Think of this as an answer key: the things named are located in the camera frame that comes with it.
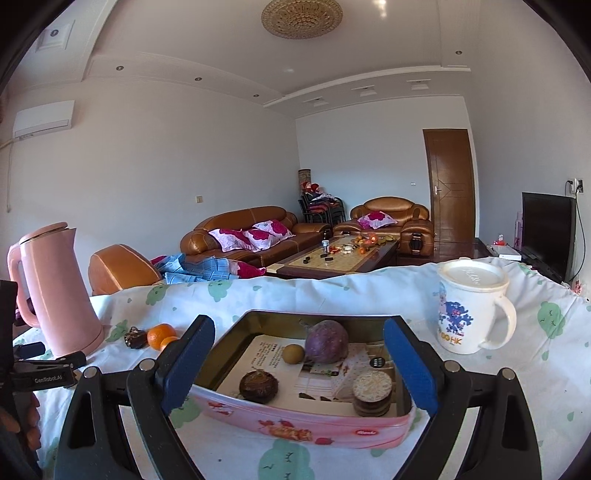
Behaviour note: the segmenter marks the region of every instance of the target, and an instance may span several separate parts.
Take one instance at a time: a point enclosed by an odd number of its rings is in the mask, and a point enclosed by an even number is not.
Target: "metal screw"
[[[501,371],[501,374],[503,375],[503,377],[505,377],[507,380],[513,380],[515,378],[515,372],[511,369],[511,368],[504,368]]]
[[[448,372],[451,373],[456,373],[460,371],[460,364],[457,363],[455,360],[448,360],[447,362],[445,362],[443,364],[443,366],[445,367],[445,370],[447,370]]]
[[[88,367],[86,370],[84,370],[83,375],[86,378],[92,378],[94,377],[97,373],[99,372],[99,369],[96,367]]]
[[[147,372],[149,370],[152,370],[154,368],[154,365],[156,365],[156,362],[154,360],[152,360],[151,358],[145,358],[139,363],[139,369],[142,372]]]

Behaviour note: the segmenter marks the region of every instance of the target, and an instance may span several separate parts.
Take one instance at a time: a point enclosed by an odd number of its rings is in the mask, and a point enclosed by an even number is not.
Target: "blue gripper pad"
[[[215,336],[216,329],[213,320],[205,315],[200,315],[187,329],[182,338],[170,345],[170,347],[176,347],[176,349],[167,347],[159,357],[160,359],[167,353],[176,356],[176,359],[172,358],[172,364],[167,365],[168,359],[164,358],[161,365],[161,367],[167,369],[167,374],[162,379],[161,386],[164,396],[160,403],[166,416],[170,415],[174,408],[183,405],[195,377],[201,370],[201,366],[213,346]]]
[[[412,331],[408,330],[409,334],[414,336]],[[433,417],[439,406],[435,379],[407,335],[392,319],[384,323],[384,342],[417,407],[427,410]]]

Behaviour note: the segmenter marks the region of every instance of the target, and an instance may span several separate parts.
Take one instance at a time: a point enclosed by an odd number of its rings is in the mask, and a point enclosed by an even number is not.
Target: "brown leather sofa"
[[[397,220],[396,225],[388,225],[377,230],[363,230],[357,223],[358,218],[370,212],[384,212]],[[398,253],[405,255],[433,254],[434,231],[429,220],[429,210],[423,205],[400,197],[380,197],[368,200],[351,210],[351,220],[335,226],[335,235],[351,233],[387,233],[400,239]]]
[[[295,235],[262,252],[234,250],[222,252],[217,240],[209,232],[217,228],[243,230],[267,220],[279,220]],[[298,223],[296,216],[281,207],[256,207],[221,213],[204,220],[181,240],[181,252],[187,255],[226,257],[250,263],[255,267],[268,267],[284,258],[321,243],[328,223]]]

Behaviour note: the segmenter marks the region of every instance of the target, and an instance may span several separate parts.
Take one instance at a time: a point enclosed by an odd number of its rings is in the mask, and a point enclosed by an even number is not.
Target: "mug handle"
[[[505,296],[498,297],[495,299],[495,304],[501,307],[505,312],[505,315],[507,315],[509,326],[507,328],[507,334],[502,341],[491,342],[490,340],[485,340],[480,344],[482,348],[486,348],[488,350],[496,350],[497,348],[501,348],[503,345],[505,345],[515,333],[515,327],[517,326],[517,312],[515,311],[515,307],[510,302],[510,300]]]

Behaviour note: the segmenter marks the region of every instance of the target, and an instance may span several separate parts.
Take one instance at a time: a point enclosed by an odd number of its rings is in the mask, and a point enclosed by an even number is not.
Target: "finger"
[[[27,443],[29,448],[33,451],[41,448],[41,430],[33,428],[27,432]]]
[[[21,431],[21,426],[13,418],[13,416],[8,414],[8,412],[1,407],[0,407],[0,421],[4,424],[4,427],[9,432],[18,433]]]
[[[39,415],[39,412],[37,411],[37,409],[35,407],[30,406],[29,409],[27,410],[27,423],[31,427],[35,427],[35,426],[37,426],[37,423],[39,423],[39,420],[41,420],[41,416]]]

